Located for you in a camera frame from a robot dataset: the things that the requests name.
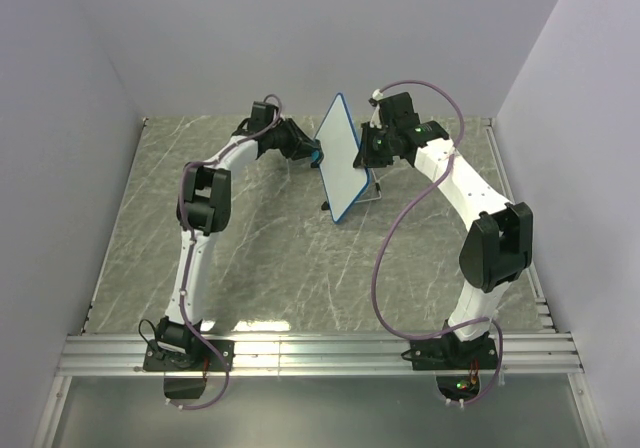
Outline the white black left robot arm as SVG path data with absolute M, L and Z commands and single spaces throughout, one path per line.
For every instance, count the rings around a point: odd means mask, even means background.
M 291 160 L 309 158 L 314 167 L 323 159 L 320 143 L 293 119 L 268 125 L 245 119 L 218 153 L 184 168 L 177 204 L 180 259 L 169 305 L 155 329 L 156 343 L 180 370 L 196 367 L 202 358 L 202 298 L 216 241 L 230 220 L 232 179 L 271 149 Z

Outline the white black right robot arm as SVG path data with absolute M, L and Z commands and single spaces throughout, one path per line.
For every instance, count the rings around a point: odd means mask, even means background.
M 431 181 L 392 222 L 374 261 L 370 297 L 380 325 L 396 337 L 411 341 L 442 339 L 444 361 L 466 366 L 477 353 L 474 341 L 494 325 L 495 310 L 513 282 L 529 268 L 533 254 L 533 212 L 524 202 L 512 203 L 494 190 L 464 159 L 456 142 L 435 122 L 414 124 L 400 134 L 391 129 L 362 125 L 361 153 L 356 160 L 367 166 L 395 158 L 405 159 Z M 377 298 L 383 257 L 400 223 L 434 191 L 439 191 L 464 224 L 466 238 L 458 257 L 463 287 L 444 327 L 429 335 L 402 332 L 384 318 Z

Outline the blue framed whiteboard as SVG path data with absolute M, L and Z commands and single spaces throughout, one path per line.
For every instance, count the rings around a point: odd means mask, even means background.
M 353 166 L 360 138 L 342 93 L 337 93 L 330 103 L 314 140 L 320 143 L 323 153 L 319 170 L 329 212 L 338 224 L 371 182 L 368 169 Z

